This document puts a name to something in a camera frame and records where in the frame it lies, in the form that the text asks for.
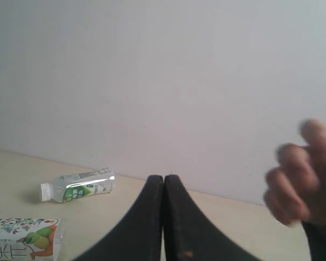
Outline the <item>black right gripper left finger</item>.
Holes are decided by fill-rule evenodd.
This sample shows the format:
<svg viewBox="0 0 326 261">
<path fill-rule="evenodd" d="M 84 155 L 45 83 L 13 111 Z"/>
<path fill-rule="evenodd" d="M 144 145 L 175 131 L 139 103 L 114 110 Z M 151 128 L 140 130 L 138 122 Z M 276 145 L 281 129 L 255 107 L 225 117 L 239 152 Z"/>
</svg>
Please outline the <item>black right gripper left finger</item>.
<svg viewBox="0 0 326 261">
<path fill-rule="evenodd" d="M 163 178 L 147 178 L 139 196 L 119 223 L 76 260 L 160 260 Z"/>
</svg>

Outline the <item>black-sleeved forearm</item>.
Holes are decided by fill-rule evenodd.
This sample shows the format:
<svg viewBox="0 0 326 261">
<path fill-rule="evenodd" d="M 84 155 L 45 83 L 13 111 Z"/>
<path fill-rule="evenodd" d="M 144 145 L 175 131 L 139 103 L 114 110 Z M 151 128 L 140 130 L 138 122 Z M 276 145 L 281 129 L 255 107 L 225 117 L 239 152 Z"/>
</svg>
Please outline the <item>black-sleeved forearm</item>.
<svg viewBox="0 0 326 261">
<path fill-rule="evenodd" d="M 312 261 L 326 260 L 326 226 L 302 222 Z"/>
</svg>

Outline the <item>person's open bare hand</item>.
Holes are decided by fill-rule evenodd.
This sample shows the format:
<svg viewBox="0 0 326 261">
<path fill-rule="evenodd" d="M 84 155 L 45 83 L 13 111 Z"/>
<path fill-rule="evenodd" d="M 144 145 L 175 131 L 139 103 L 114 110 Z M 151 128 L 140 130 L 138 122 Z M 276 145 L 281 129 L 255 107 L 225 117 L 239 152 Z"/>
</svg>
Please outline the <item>person's open bare hand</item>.
<svg viewBox="0 0 326 261">
<path fill-rule="evenodd" d="M 300 134 L 306 146 L 278 148 L 278 166 L 265 175 L 264 201 L 283 225 L 303 221 L 326 226 L 326 125 L 306 120 Z"/>
</svg>

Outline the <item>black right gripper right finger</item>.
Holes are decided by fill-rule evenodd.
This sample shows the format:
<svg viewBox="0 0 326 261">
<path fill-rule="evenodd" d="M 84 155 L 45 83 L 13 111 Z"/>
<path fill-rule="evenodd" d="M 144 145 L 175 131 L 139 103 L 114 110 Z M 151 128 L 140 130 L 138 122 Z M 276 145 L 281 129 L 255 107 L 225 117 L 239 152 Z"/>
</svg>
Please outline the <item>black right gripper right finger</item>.
<svg viewBox="0 0 326 261">
<path fill-rule="evenodd" d="M 254 261 L 199 209 L 179 176 L 164 179 L 162 227 L 166 260 Z"/>
</svg>

